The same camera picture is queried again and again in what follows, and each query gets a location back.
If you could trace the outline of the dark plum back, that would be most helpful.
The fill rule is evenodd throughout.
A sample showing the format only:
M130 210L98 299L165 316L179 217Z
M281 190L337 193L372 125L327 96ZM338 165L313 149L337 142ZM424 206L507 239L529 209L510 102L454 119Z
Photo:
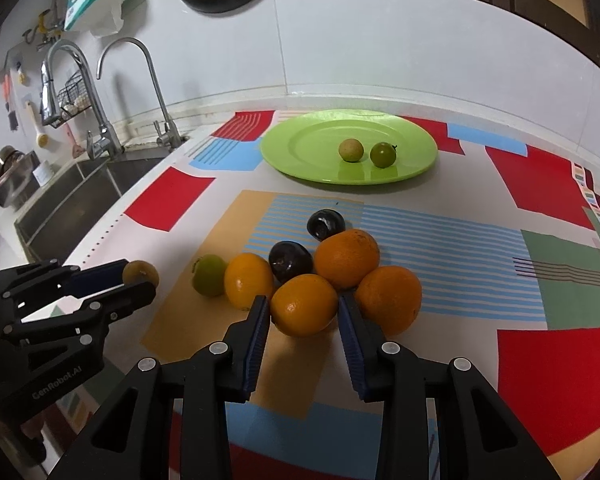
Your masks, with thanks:
M347 229L343 216L333 209L320 209L310 215L306 230L319 242Z

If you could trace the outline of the green tomato on plate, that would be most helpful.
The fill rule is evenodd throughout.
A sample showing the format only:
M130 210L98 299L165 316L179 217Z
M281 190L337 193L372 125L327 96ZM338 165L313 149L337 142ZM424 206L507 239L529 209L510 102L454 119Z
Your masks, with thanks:
M379 142L370 150L370 160L377 168L388 168L396 162L396 146L387 142Z

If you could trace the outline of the green lime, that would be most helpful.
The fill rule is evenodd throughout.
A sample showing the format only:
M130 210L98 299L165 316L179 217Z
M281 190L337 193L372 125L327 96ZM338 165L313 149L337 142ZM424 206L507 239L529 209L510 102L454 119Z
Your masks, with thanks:
M193 288L205 297L217 297L224 294L225 260L217 255L204 255L193 265Z

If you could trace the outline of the large orange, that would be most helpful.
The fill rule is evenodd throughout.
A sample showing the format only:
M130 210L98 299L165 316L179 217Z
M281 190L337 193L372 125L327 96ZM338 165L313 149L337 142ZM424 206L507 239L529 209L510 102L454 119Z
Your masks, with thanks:
M315 272L336 289L358 286L378 268L379 261L376 240L359 229L345 230L323 240L314 252Z
M419 314L422 284L403 266L378 266L358 284L354 298L363 315L386 336L398 336Z

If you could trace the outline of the small orange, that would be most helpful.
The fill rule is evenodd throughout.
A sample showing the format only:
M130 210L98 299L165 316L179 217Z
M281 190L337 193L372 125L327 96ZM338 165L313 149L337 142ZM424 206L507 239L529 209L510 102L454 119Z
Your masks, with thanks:
M332 322L338 309L338 294L317 274L292 278L274 292L271 313L275 326L291 337L318 334Z

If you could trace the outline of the dish brush on wall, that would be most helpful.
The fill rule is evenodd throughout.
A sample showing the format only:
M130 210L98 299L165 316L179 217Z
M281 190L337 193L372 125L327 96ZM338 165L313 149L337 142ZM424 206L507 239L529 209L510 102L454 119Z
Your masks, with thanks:
M36 111L33 108L33 104L31 101L27 101L24 103L24 106L26 107L26 111L29 114L30 117L30 121L32 122L34 131L35 131L35 143L39 148L47 148L48 145L48 140L50 140L50 138L48 137L48 134L44 132L40 121L38 120L38 115L36 114Z

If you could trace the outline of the colourful patterned table mat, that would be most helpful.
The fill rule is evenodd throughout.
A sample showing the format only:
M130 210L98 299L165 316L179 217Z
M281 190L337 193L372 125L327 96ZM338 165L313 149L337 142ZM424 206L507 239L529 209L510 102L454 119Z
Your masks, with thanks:
M95 413L144 356L189 358L257 294L257 390L227 410L242 478L370 479L381 408L358 400L335 299L490 382L564 479L600 463L600 196L590 170L473 128L326 110L239 112L126 192L70 262L152 264L156 302L111 327L64 408Z

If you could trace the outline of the tan round fruit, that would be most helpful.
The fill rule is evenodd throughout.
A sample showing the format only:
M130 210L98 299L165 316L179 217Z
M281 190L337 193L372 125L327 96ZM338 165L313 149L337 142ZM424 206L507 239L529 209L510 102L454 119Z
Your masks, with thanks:
M152 286L158 287L160 276L157 269L151 263L144 260L134 260L124 266L122 282L125 285L148 282Z

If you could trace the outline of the large back orange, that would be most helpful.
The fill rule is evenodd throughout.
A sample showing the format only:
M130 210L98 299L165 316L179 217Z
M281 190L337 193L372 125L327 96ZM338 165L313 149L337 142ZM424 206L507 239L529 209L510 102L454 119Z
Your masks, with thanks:
M314 252L315 272L336 289L358 286L378 268L379 261L376 240L359 229L345 230L323 240Z

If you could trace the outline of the dark plum front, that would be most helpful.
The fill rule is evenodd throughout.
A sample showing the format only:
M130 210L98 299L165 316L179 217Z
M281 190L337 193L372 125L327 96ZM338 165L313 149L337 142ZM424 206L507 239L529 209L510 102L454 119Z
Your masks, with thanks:
M292 240L276 243L268 253L268 264L279 284L313 272L312 255L304 246Z

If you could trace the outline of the tan fruit on plate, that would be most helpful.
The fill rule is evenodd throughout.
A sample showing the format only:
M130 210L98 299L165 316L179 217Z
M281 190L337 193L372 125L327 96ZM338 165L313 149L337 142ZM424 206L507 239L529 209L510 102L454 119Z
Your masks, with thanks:
M344 162L359 162L364 153L363 144L356 139L343 140L338 146L338 154Z

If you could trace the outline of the dark plum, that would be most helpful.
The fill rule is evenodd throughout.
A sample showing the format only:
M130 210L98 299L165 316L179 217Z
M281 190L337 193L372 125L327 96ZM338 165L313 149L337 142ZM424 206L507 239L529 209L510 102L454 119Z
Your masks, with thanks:
M312 255L304 246L292 240L276 243L268 253L268 264L279 284L313 272Z
M310 215L306 230L319 242L347 229L343 216L333 209L320 209Z

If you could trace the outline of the tall chrome faucet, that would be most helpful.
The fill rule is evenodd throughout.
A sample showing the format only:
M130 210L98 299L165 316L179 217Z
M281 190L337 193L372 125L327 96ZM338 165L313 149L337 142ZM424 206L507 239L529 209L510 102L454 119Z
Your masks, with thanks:
M54 58L59 52L66 52L78 68L61 90L56 89L54 76ZM90 108L98 129L96 134L86 134L88 157L96 159L107 155L114 159L123 154L124 148L102 107L87 59L74 42L61 39L50 47L41 65L41 84L40 116L43 126L57 129Z

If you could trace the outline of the steel sink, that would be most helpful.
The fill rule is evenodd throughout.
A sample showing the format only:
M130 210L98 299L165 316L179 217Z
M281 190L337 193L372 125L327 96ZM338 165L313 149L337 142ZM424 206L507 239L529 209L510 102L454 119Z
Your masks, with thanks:
M76 162L20 209L15 230L30 262L64 262L114 203L166 158L161 148Z

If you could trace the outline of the green plate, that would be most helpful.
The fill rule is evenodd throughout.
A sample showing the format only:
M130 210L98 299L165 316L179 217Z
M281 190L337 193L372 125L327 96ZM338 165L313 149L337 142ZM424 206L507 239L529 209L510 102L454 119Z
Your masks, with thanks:
M338 154L346 139L359 140L364 156L344 162ZM379 142L396 146L396 162L377 168L370 150ZM274 169L299 180L333 185L380 185L423 174L438 158L430 134L398 116L371 110L319 110L291 117L268 130L260 143L263 159Z

